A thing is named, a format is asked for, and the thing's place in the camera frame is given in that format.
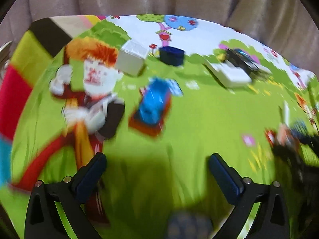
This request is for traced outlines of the toy basketball hoop backboard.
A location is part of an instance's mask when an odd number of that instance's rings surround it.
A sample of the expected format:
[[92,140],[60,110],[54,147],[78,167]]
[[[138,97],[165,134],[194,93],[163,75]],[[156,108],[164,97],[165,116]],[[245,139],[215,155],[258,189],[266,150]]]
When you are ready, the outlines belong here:
[[318,134],[310,134],[304,122],[290,124],[290,108],[286,101],[280,107],[281,122],[277,130],[267,130],[266,138],[276,157],[291,166],[304,164],[302,146],[308,146],[318,157]]

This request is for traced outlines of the blue and red toy car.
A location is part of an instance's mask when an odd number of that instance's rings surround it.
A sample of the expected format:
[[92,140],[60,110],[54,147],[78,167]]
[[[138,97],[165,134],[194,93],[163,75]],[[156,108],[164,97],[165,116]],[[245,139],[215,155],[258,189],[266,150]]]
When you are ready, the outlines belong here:
[[140,103],[130,116],[128,126],[155,138],[164,130],[172,97],[183,96],[183,91],[175,79],[152,77],[146,86],[140,88],[140,95]]

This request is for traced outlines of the small white box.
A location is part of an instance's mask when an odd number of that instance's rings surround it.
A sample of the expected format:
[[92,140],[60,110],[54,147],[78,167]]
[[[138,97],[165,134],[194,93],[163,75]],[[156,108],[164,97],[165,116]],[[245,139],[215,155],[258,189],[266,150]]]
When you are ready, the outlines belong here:
[[138,76],[144,67],[148,54],[148,47],[130,39],[121,47],[115,68],[125,74]]

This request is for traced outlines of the black printed box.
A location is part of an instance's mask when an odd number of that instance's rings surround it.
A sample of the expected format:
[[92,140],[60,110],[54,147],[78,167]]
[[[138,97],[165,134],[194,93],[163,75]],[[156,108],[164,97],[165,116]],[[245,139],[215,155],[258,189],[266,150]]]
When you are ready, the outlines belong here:
[[256,74],[260,70],[257,63],[241,49],[227,49],[225,60],[234,67],[241,68],[246,74]]

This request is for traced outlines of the colourful cartoon bed sheet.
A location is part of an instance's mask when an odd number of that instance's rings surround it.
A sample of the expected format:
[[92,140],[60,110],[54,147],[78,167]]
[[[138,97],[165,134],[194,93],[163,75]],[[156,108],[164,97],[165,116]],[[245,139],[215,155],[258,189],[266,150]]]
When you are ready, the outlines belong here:
[[[103,144],[108,159],[101,192],[111,226],[99,226],[103,238],[160,238],[174,210],[211,213],[219,222],[229,205],[216,189],[206,188],[205,158],[220,153],[242,175],[269,182],[283,172],[275,167],[265,131],[280,121],[286,101],[292,121],[304,121],[303,108],[318,104],[318,79],[290,64],[271,48],[228,27],[174,15],[56,16],[33,22],[18,43],[1,85],[1,203],[18,235],[23,235],[26,193],[14,190],[27,166],[57,136],[65,135],[62,110],[73,100],[51,95],[49,83],[71,44],[71,88],[82,91],[86,50],[101,57],[106,45],[120,49],[128,40],[149,48],[146,66],[136,77],[124,74],[113,91],[125,112],[114,138]],[[181,66],[160,61],[159,49],[185,51]],[[252,83],[226,88],[205,62],[228,63],[227,49],[241,49],[258,65]],[[150,78],[175,79],[183,96],[172,109],[158,138],[128,126]]]

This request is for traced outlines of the flat white box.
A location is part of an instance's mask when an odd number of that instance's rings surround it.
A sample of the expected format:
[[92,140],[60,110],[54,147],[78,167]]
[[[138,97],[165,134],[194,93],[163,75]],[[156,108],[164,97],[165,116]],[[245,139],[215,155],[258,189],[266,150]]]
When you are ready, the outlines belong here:
[[251,77],[241,68],[230,66],[228,63],[206,61],[204,64],[226,88],[239,88],[252,83]]

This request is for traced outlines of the dark blue square holder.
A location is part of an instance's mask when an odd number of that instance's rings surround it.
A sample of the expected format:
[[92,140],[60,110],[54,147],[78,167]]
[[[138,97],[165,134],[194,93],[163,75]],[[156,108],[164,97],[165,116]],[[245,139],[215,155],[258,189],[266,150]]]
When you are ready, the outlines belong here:
[[164,64],[172,66],[181,66],[184,62],[184,50],[172,46],[163,46],[159,49],[159,51],[159,59]]

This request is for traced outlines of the beige pink curtain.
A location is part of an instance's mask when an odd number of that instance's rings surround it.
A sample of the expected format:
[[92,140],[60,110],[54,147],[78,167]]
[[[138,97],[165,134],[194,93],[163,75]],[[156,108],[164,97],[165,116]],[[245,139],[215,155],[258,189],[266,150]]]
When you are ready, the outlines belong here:
[[318,28],[299,0],[17,0],[1,23],[1,42],[17,43],[33,21],[46,17],[146,13],[229,26],[318,72]]

